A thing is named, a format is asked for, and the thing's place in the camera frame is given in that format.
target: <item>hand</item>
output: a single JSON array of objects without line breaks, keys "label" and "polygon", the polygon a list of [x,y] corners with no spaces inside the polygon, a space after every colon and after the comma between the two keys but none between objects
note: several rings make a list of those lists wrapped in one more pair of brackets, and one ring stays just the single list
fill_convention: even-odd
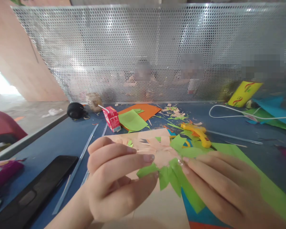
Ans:
[{"label": "hand", "polygon": [[259,174],[246,163],[218,151],[183,160],[188,181],[222,222],[237,229],[286,228],[263,200]]},{"label": "hand", "polygon": [[84,189],[94,219],[105,222],[121,218],[140,206],[154,190],[158,172],[138,180],[126,177],[151,165],[154,155],[136,154],[136,149],[107,137],[97,139],[88,152],[90,175]]}]

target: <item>person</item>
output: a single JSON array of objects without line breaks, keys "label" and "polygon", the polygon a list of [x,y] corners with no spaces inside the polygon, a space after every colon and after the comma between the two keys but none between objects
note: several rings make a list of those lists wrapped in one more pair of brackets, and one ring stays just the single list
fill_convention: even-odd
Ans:
[{"label": "person", "polygon": [[[88,152],[89,178],[46,229],[87,228],[92,221],[119,219],[151,194],[158,172],[131,180],[126,175],[151,165],[154,155],[97,139]],[[286,229],[286,222],[263,200],[260,177],[246,163],[217,151],[196,159],[183,158],[182,170],[209,210],[237,229]]]}]

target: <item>wooden wall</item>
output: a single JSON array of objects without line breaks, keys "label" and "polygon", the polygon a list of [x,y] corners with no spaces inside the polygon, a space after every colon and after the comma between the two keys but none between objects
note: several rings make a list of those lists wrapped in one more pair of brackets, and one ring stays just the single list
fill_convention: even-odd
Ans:
[{"label": "wooden wall", "polygon": [[[28,6],[70,5],[69,0],[27,0]],[[0,72],[27,101],[68,100],[11,9],[0,0]]]}]

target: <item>yellow box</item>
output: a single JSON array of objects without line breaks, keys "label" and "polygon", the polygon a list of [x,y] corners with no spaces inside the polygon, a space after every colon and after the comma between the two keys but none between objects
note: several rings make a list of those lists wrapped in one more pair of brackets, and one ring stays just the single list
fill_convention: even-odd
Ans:
[{"label": "yellow box", "polygon": [[228,104],[234,107],[243,107],[262,85],[263,83],[243,81],[232,95]]}]

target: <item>red chair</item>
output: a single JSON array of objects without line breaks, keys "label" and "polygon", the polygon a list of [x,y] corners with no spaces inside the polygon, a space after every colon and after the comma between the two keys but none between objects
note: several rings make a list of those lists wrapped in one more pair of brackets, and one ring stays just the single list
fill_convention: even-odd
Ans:
[{"label": "red chair", "polygon": [[12,117],[0,111],[0,142],[13,144],[27,135]]}]

